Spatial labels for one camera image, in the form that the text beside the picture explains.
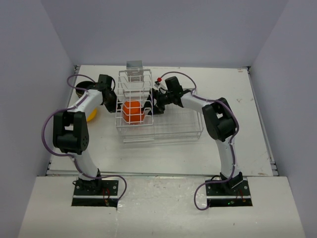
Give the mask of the orange cup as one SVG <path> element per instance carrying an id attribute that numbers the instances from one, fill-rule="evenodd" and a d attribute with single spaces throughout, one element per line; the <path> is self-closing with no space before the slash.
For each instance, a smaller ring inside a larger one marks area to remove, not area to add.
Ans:
<path id="1" fill-rule="evenodd" d="M 139 101 L 126 101 L 123 104 L 123 118 L 127 123 L 141 123 L 144 117 L 144 110 Z"/>

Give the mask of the yellow bowl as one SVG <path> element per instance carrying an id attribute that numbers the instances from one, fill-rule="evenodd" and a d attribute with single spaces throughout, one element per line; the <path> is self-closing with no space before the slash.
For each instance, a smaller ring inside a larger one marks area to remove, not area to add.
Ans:
<path id="1" fill-rule="evenodd" d="M 93 111 L 92 111 L 92 112 L 90 113 L 90 115 L 87 117 L 86 121 L 87 121 L 87 122 L 92 121 L 92 120 L 96 117 L 97 113 L 98 113 L 98 109 L 97 109 L 97 108 L 93 109 Z"/>

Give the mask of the black bowl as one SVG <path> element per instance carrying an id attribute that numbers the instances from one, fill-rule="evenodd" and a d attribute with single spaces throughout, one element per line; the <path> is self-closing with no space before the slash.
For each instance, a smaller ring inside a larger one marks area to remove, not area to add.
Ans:
<path id="1" fill-rule="evenodd" d="M 84 89 L 90 89 L 93 85 L 95 85 L 94 82 L 92 81 L 82 81 L 80 83 L 78 83 L 75 87 L 75 91 L 76 91 L 76 95 L 80 98 L 82 97 L 82 95 L 84 94 L 84 90 L 82 90 L 82 88 Z"/>

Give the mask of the white wire dish rack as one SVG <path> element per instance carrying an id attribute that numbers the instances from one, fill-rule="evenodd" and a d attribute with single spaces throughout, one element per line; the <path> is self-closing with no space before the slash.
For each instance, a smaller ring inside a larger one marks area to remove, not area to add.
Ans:
<path id="1" fill-rule="evenodd" d="M 174 104 L 166 105 L 164 114 L 148 116 L 152 107 L 145 107 L 149 91 L 154 88 L 156 79 L 149 69 L 121 70 L 118 73 L 117 109 L 115 126 L 124 143 L 148 142 L 154 140 L 196 140 L 204 127 L 199 113 Z M 123 118 L 123 104 L 126 101 L 139 101 L 144 110 L 144 121 L 127 123 Z"/>

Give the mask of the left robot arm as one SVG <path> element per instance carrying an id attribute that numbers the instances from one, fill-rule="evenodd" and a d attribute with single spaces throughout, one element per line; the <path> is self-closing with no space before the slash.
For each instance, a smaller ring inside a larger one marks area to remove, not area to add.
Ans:
<path id="1" fill-rule="evenodd" d="M 87 151 L 89 132 L 87 118 L 99 105 L 104 105 L 110 113 L 116 111 L 117 96 L 114 92 L 115 80 L 100 74 L 97 82 L 86 82 L 74 87 L 81 97 L 69 108 L 58 111 L 53 116 L 53 145 L 62 156 L 69 156 L 79 176 L 76 189 L 88 195 L 97 195 L 103 189 L 100 170 Z"/>

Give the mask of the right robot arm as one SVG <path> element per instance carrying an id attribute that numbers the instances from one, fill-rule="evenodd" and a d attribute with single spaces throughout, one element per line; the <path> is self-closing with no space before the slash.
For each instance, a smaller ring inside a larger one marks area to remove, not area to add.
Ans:
<path id="1" fill-rule="evenodd" d="M 156 102 L 153 114 L 163 114 L 166 105 L 174 104 L 203 116 L 208 135 L 215 140 L 219 152 L 221 170 L 218 186 L 221 186 L 225 194 L 232 195 L 238 190 L 243 177 L 237 165 L 234 148 L 239 124 L 227 100 L 211 100 L 198 96 L 196 88 L 184 89 L 176 76 L 166 79 L 165 87 L 161 82 L 162 79 L 158 78 L 152 88 Z"/>

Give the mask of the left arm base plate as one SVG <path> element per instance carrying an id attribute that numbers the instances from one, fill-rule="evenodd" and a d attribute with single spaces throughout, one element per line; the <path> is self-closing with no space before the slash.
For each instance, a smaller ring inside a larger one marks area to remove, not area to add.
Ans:
<path id="1" fill-rule="evenodd" d="M 118 180 L 81 180 L 73 182 L 75 186 L 73 207 L 114 207 L 118 205 Z"/>

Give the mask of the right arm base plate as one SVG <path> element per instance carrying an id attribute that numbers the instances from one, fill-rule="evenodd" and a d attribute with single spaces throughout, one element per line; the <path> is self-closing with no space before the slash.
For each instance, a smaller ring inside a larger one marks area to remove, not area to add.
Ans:
<path id="1" fill-rule="evenodd" d="M 213 207 L 253 206 L 248 180 L 244 178 L 234 188 L 225 188 L 223 183 L 206 185 L 207 204 Z"/>

